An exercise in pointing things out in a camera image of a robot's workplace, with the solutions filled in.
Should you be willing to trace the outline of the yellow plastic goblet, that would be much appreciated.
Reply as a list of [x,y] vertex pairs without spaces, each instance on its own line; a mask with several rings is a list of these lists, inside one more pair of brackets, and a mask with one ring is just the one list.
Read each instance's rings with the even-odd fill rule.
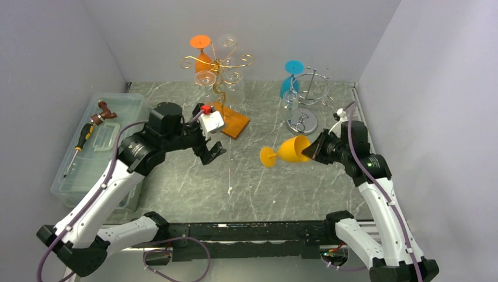
[[303,154],[303,150],[311,145],[309,139],[304,135],[298,135],[284,141],[277,151],[266,146],[260,150],[260,162],[265,167],[273,167],[277,160],[287,163],[304,163],[310,160]]

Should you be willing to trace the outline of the gold wire glass rack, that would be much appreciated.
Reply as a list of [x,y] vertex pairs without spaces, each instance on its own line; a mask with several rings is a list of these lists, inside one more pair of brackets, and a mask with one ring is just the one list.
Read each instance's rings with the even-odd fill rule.
[[[208,56],[213,60],[212,69],[216,75],[217,75],[217,82],[218,82],[218,90],[225,92],[224,88],[224,81],[223,81],[223,75],[226,71],[229,69],[238,69],[241,70],[241,68],[250,66],[253,62],[253,57],[249,54],[243,54],[240,57],[240,60],[242,61],[241,64],[236,64],[234,66],[224,66],[220,64],[220,60],[218,59],[218,56],[216,54],[216,50],[214,47],[214,43],[211,40],[211,45],[207,48],[205,48],[204,52],[208,54]],[[186,56],[180,61],[180,66],[183,69],[189,69],[193,68],[194,72],[195,71],[195,62],[196,62],[196,57],[197,56]],[[246,129],[247,125],[250,122],[250,118],[242,113],[237,112],[236,110],[232,109],[233,106],[229,106],[226,103],[226,98],[224,102],[224,120],[226,123],[225,128],[222,130],[222,132],[232,138],[233,140],[236,140],[240,137],[241,133]]]

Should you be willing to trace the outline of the clear tall glass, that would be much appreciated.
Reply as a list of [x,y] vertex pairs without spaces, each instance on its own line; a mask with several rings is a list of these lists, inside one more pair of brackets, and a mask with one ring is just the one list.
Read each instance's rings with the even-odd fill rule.
[[281,98],[282,118],[291,120],[296,110],[298,110],[298,94],[291,90],[284,92]]

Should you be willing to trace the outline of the clear small glass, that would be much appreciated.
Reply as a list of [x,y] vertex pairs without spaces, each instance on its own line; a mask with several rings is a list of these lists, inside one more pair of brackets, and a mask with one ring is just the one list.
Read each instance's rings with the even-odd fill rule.
[[229,69],[223,75],[226,103],[229,106],[239,106],[245,101],[243,77],[242,71],[238,69]]

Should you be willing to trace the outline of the chrome wire glass rack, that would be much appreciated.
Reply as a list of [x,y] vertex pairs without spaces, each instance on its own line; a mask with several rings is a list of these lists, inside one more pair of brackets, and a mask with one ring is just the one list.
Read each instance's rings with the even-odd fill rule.
[[298,110],[284,124],[291,133],[308,136],[317,130],[319,124],[313,109],[320,104],[327,104],[325,99],[329,97],[331,83],[329,77],[310,66],[297,79],[300,82],[300,92],[297,93]]

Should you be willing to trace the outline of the clear pink tinted glass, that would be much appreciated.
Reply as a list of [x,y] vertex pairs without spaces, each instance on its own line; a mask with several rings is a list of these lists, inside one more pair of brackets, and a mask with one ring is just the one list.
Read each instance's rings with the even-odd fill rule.
[[209,115],[215,112],[216,109],[220,112],[221,120],[224,122],[224,102],[226,94],[218,90],[217,75],[210,70],[201,70],[194,76],[196,85],[204,89],[203,102],[198,113],[194,115],[193,120],[197,120],[201,113]]

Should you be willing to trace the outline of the blue plastic goblet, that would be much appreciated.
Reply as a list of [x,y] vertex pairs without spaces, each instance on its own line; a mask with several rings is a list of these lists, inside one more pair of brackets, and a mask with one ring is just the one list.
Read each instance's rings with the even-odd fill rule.
[[289,73],[289,77],[285,78],[281,84],[280,88],[280,98],[284,97],[284,94],[289,91],[296,93],[300,92],[300,82],[297,76],[304,71],[304,65],[298,60],[291,60],[285,63],[284,69]]

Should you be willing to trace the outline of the orange plastic goblet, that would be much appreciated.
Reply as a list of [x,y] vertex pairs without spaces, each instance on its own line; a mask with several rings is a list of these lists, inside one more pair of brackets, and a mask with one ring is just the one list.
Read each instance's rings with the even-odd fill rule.
[[196,35],[190,39],[190,45],[194,49],[198,49],[200,54],[196,57],[195,71],[210,71],[212,69],[213,60],[204,52],[205,48],[211,45],[211,39],[207,35]]

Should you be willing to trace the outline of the clear wine glass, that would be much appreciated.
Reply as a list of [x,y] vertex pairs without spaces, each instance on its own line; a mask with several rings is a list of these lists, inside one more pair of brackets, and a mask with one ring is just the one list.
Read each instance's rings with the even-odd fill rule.
[[218,39],[218,59],[220,64],[224,66],[234,66],[235,58],[234,51],[237,49],[238,41],[235,36],[225,34]]

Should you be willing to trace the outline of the clear plastic storage box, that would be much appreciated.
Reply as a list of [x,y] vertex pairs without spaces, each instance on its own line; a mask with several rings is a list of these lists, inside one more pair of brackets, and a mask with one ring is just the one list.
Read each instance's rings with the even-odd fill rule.
[[[63,178],[78,141],[80,130],[90,122],[90,117],[100,113],[97,103],[104,100],[117,118],[107,119],[101,125],[93,127],[93,133],[85,143],[74,161],[70,173]],[[140,94],[97,93],[88,103],[76,132],[62,160],[60,168],[52,183],[51,192],[66,207],[75,207],[103,175],[109,164],[115,139],[125,126],[148,119],[150,106]]]

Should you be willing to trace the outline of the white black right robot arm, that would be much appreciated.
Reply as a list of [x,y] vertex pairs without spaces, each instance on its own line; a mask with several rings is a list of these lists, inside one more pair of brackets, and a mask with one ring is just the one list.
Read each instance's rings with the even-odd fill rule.
[[339,132],[324,129],[303,154],[328,165],[340,163],[368,205],[380,236],[376,241],[348,211],[327,214],[324,237],[345,243],[368,269],[370,281],[433,281],[434,259],[425,257],[402,214],[385,158],[371,152],[368,129],[358,120],[339,123]]

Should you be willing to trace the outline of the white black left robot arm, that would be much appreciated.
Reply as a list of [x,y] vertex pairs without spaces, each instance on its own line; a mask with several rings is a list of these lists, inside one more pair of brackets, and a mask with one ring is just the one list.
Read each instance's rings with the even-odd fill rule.
[[79,277],[94,273],[104,261],[123,249],[142,243],[160,247],[173,241],[170,223],[156,212],[105,228],[104,223],[122,198],[163,163],[166,154],[191,149],[202,164],[210,164],[224,153],[220,142],[208,147],[208,133],[225,126],[223,114],[199,103],[190,120],[180,105],[159,103],[142,129],[128,137],[118,135],[105,171],[86,196],[62,220],[44,225],[37,237],[57,258]]

